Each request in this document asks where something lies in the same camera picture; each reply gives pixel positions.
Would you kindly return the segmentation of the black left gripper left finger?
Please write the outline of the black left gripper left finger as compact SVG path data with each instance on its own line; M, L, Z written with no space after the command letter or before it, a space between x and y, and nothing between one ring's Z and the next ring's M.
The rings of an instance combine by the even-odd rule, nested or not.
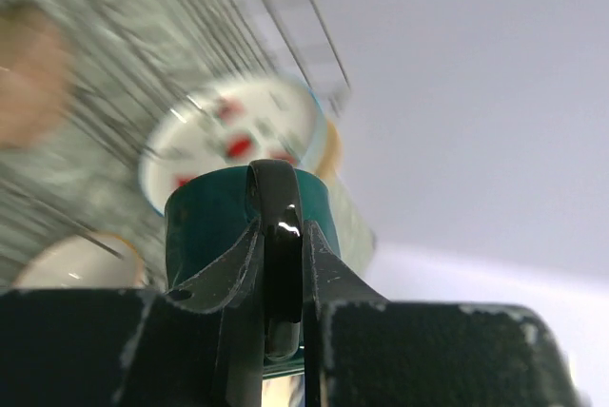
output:
M5 406L257 406L264 324L258 222L175 290L1 294Z

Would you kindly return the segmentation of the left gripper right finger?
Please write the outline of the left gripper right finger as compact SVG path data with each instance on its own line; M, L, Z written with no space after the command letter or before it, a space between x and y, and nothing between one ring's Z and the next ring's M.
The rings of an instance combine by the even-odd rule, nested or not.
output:
M577 406L553 333L513 304L384 298L304 225L309 406Z

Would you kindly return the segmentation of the dark green mug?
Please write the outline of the dark green mug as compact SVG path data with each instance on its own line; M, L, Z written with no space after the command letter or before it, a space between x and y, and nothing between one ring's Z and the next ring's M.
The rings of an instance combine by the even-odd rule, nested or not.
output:
M168 198L166 271L168 288L188 280L223 255L256 215L247 183L249 165L218 169L178 187ZM330 211L329 192L315 175L290 167L298 181L303 220L317 222L332 253L341 250ZM294 375L303 370L304 342L291 359L265 359L265 378Z

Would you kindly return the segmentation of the white strawberry pattern plate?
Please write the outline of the white strawberry pattern plate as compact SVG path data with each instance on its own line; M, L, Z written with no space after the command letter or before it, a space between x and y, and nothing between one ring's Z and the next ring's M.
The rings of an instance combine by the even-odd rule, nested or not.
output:
M259 159L307 172L324 156L327 120L313 91L284 74L246 74L203 84L176 103L148 135L138 181L157 214L189 180Z

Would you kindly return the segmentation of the brown rimmed ceramic bowl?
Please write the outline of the brown rimmed ceramic bowl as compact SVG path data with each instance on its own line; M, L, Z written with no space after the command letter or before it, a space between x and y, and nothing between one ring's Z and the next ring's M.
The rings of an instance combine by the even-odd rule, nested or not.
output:
M38 144L68 116L69 42L61 27L28 0L1 7L1 146Z

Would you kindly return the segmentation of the beige plate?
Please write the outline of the beige plate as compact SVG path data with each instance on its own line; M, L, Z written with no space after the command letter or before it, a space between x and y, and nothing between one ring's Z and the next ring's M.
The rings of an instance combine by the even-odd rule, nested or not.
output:
M327 184L333 182L338 175L342 157L343 143L340 133L335 124L327 119L324 154L316 166L315 175Z

